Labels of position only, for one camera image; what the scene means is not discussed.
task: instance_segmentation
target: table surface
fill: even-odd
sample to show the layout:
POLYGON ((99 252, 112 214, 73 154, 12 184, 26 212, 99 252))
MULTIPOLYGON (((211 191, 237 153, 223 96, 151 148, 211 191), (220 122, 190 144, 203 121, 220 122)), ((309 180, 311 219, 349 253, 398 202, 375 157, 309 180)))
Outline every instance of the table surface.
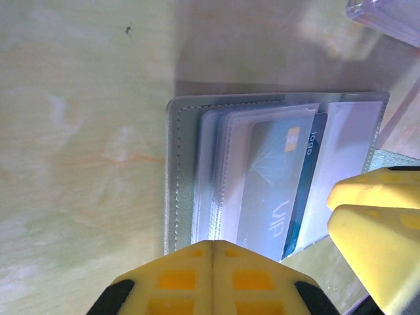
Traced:
MULTIPOLYGON (((345 0, 4 1, 0 313, 82 314, 162 256, 174 95, 390 91, 378 146, 420 158, 420 52, 345 0)), ((330 239, 286 262, 340 311, 365 292, 330 239)))

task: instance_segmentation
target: card holder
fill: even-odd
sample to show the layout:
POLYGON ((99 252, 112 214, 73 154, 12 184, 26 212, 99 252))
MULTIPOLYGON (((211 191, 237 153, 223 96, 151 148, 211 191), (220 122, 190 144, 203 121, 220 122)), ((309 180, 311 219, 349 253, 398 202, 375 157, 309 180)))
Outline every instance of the card holder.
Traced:
MULTIPOLYGON (((315 209, 317 208, 317 203, 313 201, 314 196, 316 196, 316 194, 324 194, 325 190, 328 189, 328 186, 332 186, 331 181, 334 181, 335 179, 340 180, 342 179, 341 177, 348 177, 349 173, 357 174, 364 170, 364 167, 369 163, 369 159, 373 153, 373 139, 376 137, 376 132, 379 128, 379 123, 388 97, 388 93, 275 93, 227 96, 187 96, 172 100, 167 109, 168 142, 165 172, 165 252, 168 253, 177 250, 198 240, 211 239, 213 233, 213 238, 227 238, 272 259, 280 260, 327 235, 324 221, 327 221, 331 213, 327 212, 323 207, 320 211, 315 209), (365 103, 358 107, 357 104, 361 102, 365 103), (377 102, 377 105, 372 106, 372 102, 377 102), (357 108, 358 110, 348 111, 345 109, 346 106, 342 103, 348 103, 348 108, 357 108), (263 231, 263 229, 255 229, 253 233, 254 235, 259 236, 260 241, 256 241, 254 245, 251 244, 251 241, 248 241, 246 244, 246 242, 243 242, 243 240, 246 239, 244 237, 244 233, 247 232, 246 230, 252 230, 253 223, 255 223, 255 226, 258 225, 257 219, 260 219, 262 222, 261 224, 265 225, 269 223, 269 220, 267 218, 262 219, 261 217, 258 217, 258 211, 245 211, 241 210, 242 208, 239 209, 238 207, 235 207, 235 204, 238 204, 238 200, 242 198, 241 196, 236 196, 234 193, 235 189, 238 189, 237 183, 240 183, 239 191, 242 190, 243 194, 243 189, 241 188, 242 182, 246 181, 243 179, 243 174, 250 174, 250 170, 254 170, 251 167, 250 162, 245 161, 241 152, 252 149, 256 154, 258 150, 252 147, 252 145, 249 146, 252 142, 247 143, 246 139, 251 139, 251 136, 257 137, 258 132, 267 133, 267 131, 271 129, 275 131, 274 135, 276 133, 284 132, 282 127, 285 125, 284 123, 278 123, 277 126, 275 126, 274 123, 271 123, 275 121, 275 119, 270 117, 268 123, 267 121, 262 121, 252 123, 248 125, 248 127, 243 127, 243 129, 235 129, 236 133, 233 132, 230 135, 231 140, 234 139, 233 142, 227 141, 229 137, 226 136, 226 133, 229 134, 228 131, 231 126, 241 126, 240 123, 238 125, 238 120, 255 120, 258 116, 257 112, 261 113, 265 110, 267 112, 273 112, 273 109, 281 108, 282 110, 280 110, 280 112, 290 111, 290 114, 291 112, 302 110, 302 107, 308 108, 311 105, 315 105, 317 109, 319 107, 319 113, 317 113, 318 121, 320 114, 323 114, 328 116, 328 122, 325 124, 325 135, 319 150, 318 162, 316 162, 316 166, 314 167, 315 170, 313 171, 313 181, 312 185, 310 185, 310 192, 306 193, 306 195, 308 195, 307 206, 304 207, 303 211, 300 211, 300 215, 295 216, 295 218, 291 218, 290 220, 291 228, 293 228, 292 230, 295 231, 295 233, 292 234, 290 232, 291 229, 289 228, 287 237, 284 241, 287 242, 288 246, 283 246, 281 241, 275 245, 271 245, 268 250, 267 247, 264 247, 264 242, 262 242, 261 239, 266 238, 269 240, 269 233, 264 235, 264 233, 258 232, 263 231), (347 115, 340 116, 338 114, 339 112, 346 112, 347 115), (371 126, 370 129, 367 128, 359 133, 355 133, 355 123, 351 124, 349 121, 356 122, 358 119, 363 120, 364 114, 368 112, 370 113, 370 119, 368 124, 366 124, 366 121, 364 121, 364 123, 365 125, 371 126), (339 123, 343 123, 341 129, 338 127, 339 123), (221 137, 207 137, 206 141, 208 142, 208 145, 202 146, 203 142, 200 142, 200 135, 211 135, 216 132, 218 132, 221 137), (331 158, 328 156, 331 155, 332 152, 334 153, 332 156, 340 158, 340 154, 346 152, 346 150, 343 151, 343 148, 356 143, 358 143, 359 148, 357 151, 357 163, 348 167, 347 171, 346 165, 344 164, 341 168, 339 167, 336 175, 332 175, 331 172, 325 171, 325 166, 322 167, 322 165, 331 163, 331 158), (224 156, 225 161, 223 159, 216 159, 216 161, 213 161, 214 156, 224 156), (227 162, 227 165, 233 164, 235 167, 233 169, 224 167, 223 163, 225 162, 227 162), (217 163, 222 163, 222 167, 218 168, 217 163), (218 169, 219 173, 214 173, 214 169, 218 169), (213 184, 213 186, 211 185, 210 180, 200 181, 202 178, 211 179, 212 174, 214 174, 213 179, 216 179, 216 184, 213 184), (224 192, 223 189, 220 189, 223 183, 225 186, 224 192), (226 193, 228 196, 236 196, 229 199, 229 201, 231 201, 229 207, 226 207, 228 203, 225 203, 226 193), (204 209, 203 205, 208 205, 209 203, 212 205, 210 207, 210 216, 208 215, 208 210, 196 211, 196 209, 204 209), (235 219, 238 216, 232 209, 236 209, 237 212, 239 211, 239 220, 235 219), (231 219, 226 219, 224 217, 226 214, 230 215, 231 219), (230 222, 230 224, 224 225, 223 222, 230 222)), ((291 182, 287 181, 287 183, 290 184, 289 186, 279 186, 282 188, 280 190, 283 192, 286 190, 292 192, 293 190, 296 190, 296 178, 299 179, 301 177, 302 167, 304 163, 307 164, 305 151, 308 152, 308 146, 311 145, 309 136, 312 131, 311 126, 312 120, 315 117, 315 112, 311 114, 312 118, 309 123, 306 122, 303 124, 306 126, 306 129, 304 133, 302 130, 302 133, 300 134, 302 138, 304 135, 306 139, 303 141, 303 149, 300 149, 302 150, 301 153, 303 152, 303 155, 300 155, 300 158, 296 159, 299 160, 299 162, 295 163, 292 167, 295 172, 293 177, 295 181, 293 184, 290 184, 291 182)), ((295 200, 290 202, 291 205, 294 205, 295 203, 295 200)), ((273 230, 270 230, 270 225, 268 225, 268 229, 265 230, 273 233, 273 230)))

